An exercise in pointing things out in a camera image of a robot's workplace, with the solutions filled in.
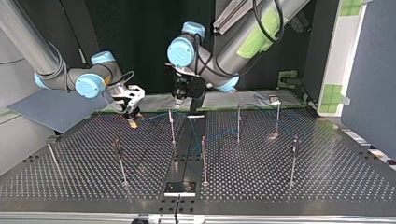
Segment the green tape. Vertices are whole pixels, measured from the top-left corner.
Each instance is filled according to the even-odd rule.
[[[340,16],[357,16],[361,12],[362,0],[343,0]]]
[[[10,116],[10,115],[19,115],[19,114],[14,111],[8,110],[7,112],[0,114],[0,117]]]
[[[277,12],[269,9],[262,16],[262,25],[268,34],[275,38],[275,34],[279,30],[279,15]],[[236,53],[243,58],[251,59],[260,50],[267,51],[272,45],[273,43],[265,37],[259,25],[257,25]]]
[[[320,113],[336,113],[337,107],[341,103],[342,85],[327,84],[324,86],[324,92],[320,104]]]

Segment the cable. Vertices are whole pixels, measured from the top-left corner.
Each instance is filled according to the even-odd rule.
[[[279,37],[277,38],[277,39],[273,39],[269,34],[268,34],[268,32],[265,30],[265,27],[262,25],[262,20],[260,19],[260,17],[259,17],[259,13],[258,13],[258,11],[257,11],[257,1],[256,0],[253,0],[252,1],[253,2],[253,13],[254,13],[254,17],[256,18],[256,21],[257,21],[257,23],[259,24],[259,27],[260,27],[260,29],[262,30],[262,33],[265,35],[265,37],[267,37],[267,39],[269,39],[271,42],[273,42],[273,43],[279,43],[281,40],[282,40],[282,38],[283,38],[283,34],[285,33],[285,26],[284,26],[284,19],[283,19],[283,10],[282,10],[282,7],[280,6],[280,4],[279,4],[279,1],[278,0],[274,0],[274,2],[275,2],[275,6],[276,6],[276,10],[277,10],[277,13],[278,13],[278,15],[279,15],[279,33],[278,33],[278,35],[279,35]]]
[[[133,77],[134,77],[134,71],[129,71],[129,72],[125,73],[124,75],[122,75],[122,78],[120,78],[120,80],[117,80],[116,82],[114,82],[114,83],[112,83],[112,84],[108,84],[107,86],[108,86],[108,87],[112,87],[112,86],[118,84],[119,82],[126,83],[126,82],[128,82],[129,80],[131,80]]]
[[[229,133],[229,132],[232,132],[232,133],[234,133],[235,131],[237,131],[237,129],[228,129],[228,130],[226,130],[226,131],[224,131],[224,132],[221,132],[221,133],[218,133],[218,134],[216,134],[216,135],[214,135],[213,137],[210,137],[210,138],[207,138],[207,140],[206,140],[206,142],[211,142],[211,141],[213,141],[213,140],[216,140],[216,139],[218,139],[219,137],[221,137],[221,136],[223,136],[224,134],[226,134],[226,133]],[[198,147],[200,147],[202,144],[200,143],[200,144],[198,144],[197,146],[195,146],[195,148],[192,150],[192,152],[190,153],[191,155],[194,153],[194,151],[198,148]]]
[[[300,77],[299,77],[299,79],[300,79],[300,81],[301,81],[301,85],[303,86],[303,89],[304,89],[305,93],[306,93],[306,94],[308,95],[308,97],[311,99],[312,104],[314,104],[314,106],[318,109],[318,105],[315,103],[314,98],[312,98],[312,96],[311,96],[311,95],[309,94],[309,92],[306,90],[306,87],[305,87],[305,85],[304,85],[304,83],[303,83],[303,79],[300,78]]]
[[[195,128],[194,128],[194,124],[192,123],[191,119],[189,119],[189,118],[187,118],[187,119],[189,120],[189,122],[191,124],[191,128],[192,128],[192,132],[194,133],[195,144],[198,145],[199,141],[198,141],[197,133],[196,133]]]
[[[260,112],[267,114],[267,113],[266,113],[266,112],[267,112],[266,110],[262,109],[262,108],[259,107],[258,105],[254,105],[254,104],[245,104],[245,105],[241,105],[241,108],[244,107],[244,106],[247,106],[247,105],[253,105],[253,106],[259,108],[259,111],[260,111]],[[293,134],[293,132],[290,130],[290,128],[289,128],[288,125],[286,125],[286,128],[285,128],[285,127],[282,127],[282,129],[284,129],[284,130],[289,134],[290,137],[294,137],[294,134]]]
[[[25,60],[25,59],[24,59],[24,58],[21,58],[21,59],[18,59],[18,60],[12,61],[12,62],[8,62],[8,63],[0,63],[0,65],[11,64],[11,63],[18,63],[18,62],[21,62],[21,61],[23,61],[23,60]]]
[[[129,71],[127,73],[125,73],[124,75],[122,75],[122,78],[116,82],[115,84],[119,83],[120,81],[122,81],[122,84],[126,83],[127,81],[131,80],[131,78],[134,77],[134,71]],[[125,108],[122,111],[119,111],[116,107],[113,106],[113,104],[111,104],[107,98],[105,97],[105,92],[110,91],[112,89],[112,86],[107,85],[107,89],[105,89],[104,91],[101,92],[103,99],[105,100],[105,103],[110,106],[114,112],[118,113],[118,114],[124,114],[126,111],[128,111],[128,108]]]
[[[263,104],[268,105],[268,106],[272,107],[273,109],[277,109],[277,108],[274,107],[273,105],[267,104],[267,102],[265,102],[265,99],[261,98],[258,94],[254,94],[253,97],[254,97],[254,99],[256,99],[257,101],[260,100],[260,102],[262,102]]]
[[[156,119],[156,118],[159,118],[159,117],[162,117],[162,116],[166,116],[166,115],[168,115],[168,113],[159,114],[159,115],[150,117],[150,118],[148,118],[148,119],[142,119],[142,121],[148,121],[148,120]]]

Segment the white panel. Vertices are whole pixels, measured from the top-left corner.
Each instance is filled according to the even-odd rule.
[[[366,5],[361,7],[361,12],[359,15],[348,17],[338,16],[337,18],[332,35],[332,44],[329,52],[329,58],[320,91],[318,111],[320,111],[324,86],[326,84],[342,85],[343,88],[341,93],[343,95],[347,93],[347,85],[361,34],[361,25],[364,20],[365,9]],[[343,105],[340,104],[335,114],[319,114],[323,117],[341,117],[342,110]]]
[[[0,30],[0,63],[14,62],[23,56]],[[9,113],[5,109],[32,93],[39,91],[33,78],[33,68],[26,61],[0,64],[0,175],[38,151],[51,129]]]
[[[21,58],[23,58],[23,56],[20,51],[0,29],[0,63],[16,61]]]
[[[46,145],[51,129],[22,116],[0,125],[0,175]]]
[[[8,37],[0,30],[0,63],[23,58]],[[33,68],[26,61],[0,64],[0,108],[11,105],[40,88],[35,84]]]

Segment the perforated metal plate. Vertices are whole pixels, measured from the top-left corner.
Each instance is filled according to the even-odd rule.
[[[201,199],[210,213],[278,214],[276,208],[294,214],[315,204],[326,213],[354,214],[360,203],[395,204],[396,173],[314,111],[284,110],[279,123],[274,110],[242,111],[240,144],[236,118],[236,112],[207,116],[209,185],[201,187]],[[301,151],[291,183],[296,135]]]
[[[175,117],[175,130],[183,118]],[[129,187],[122,186],[122,172],[113,144],[120,139]],[[131,129],[121,115],[100,115],[54,147],[59,167],[49,153],[33,157],[19,174],[0,186],[0,197],[20,199],[155,199],[173,156],[168,116],[142,120]]]
[[[394,171],[314,111],[283,110],[277,125],[272,110],[243,111],[241,115],[238,145],[236,112],[207,114],[209,185],[197,183],[200,190],[196,197],[183,198],[177,211],[396,217]],[[179,146],[185,147],[186,153],[188,147],[196,149],[191,126],[181,128],[181,116],[175,121],[177,136],[185,136],[177,139],[186,143]],[[301,151],[291,184],[291,141],[296,135],[301,139]],[[120,167],[113,154],[116,137],[125,148],[127,189],[121,185]],[[137,214],[176,210],[177,199],[163,197],[164,185],[176,169],[167,116],[143,121],[139,129],[132,130],[119,115],[99,115],[64,139],[55,152],[59,170],[45,152],[22,163],[10,178],[0,177],[0,202],[6,199],[0,210]],[[199,179],[202,166],[198,164],[202,162],[185,162],[184,181],[193,176]]]

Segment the blue joint cap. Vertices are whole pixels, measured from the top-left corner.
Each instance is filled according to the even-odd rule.
[[[222,92],[234,91],[235,90],[234,87],[236,86],[236,83],[238,83],[238,81],[239,81],[239,77],[233,77],[226,84],[219,86],[219,87],[215,87],[215,88]]]
[[[95,98],[105,90],[105,81],[96,74],[80,76],[76,82],[76,91],[86,98]]]
[[[205,27],[200,23],[196,23],[193,21],[184,22],[181,32],[189,33],[192,35],[200,35],[202,38],[205,38]]]
[[[194,45],[184,37],[178,37],[168,47],[169,62],[176,67],[187,67],[195,58]]]
[[[43,89],[50,90],[50,88],[48,88],[46,85],[44,85],[43,80],[41,80],[41,78],[36,73],[35,73],[34,77],[35,77],[35,84],[37,84],[37,86],[39,86],[40,88],[43,88]]]
[[[92,64],[115,62],[113,54],[110,51],[99,52],[91,57]]]

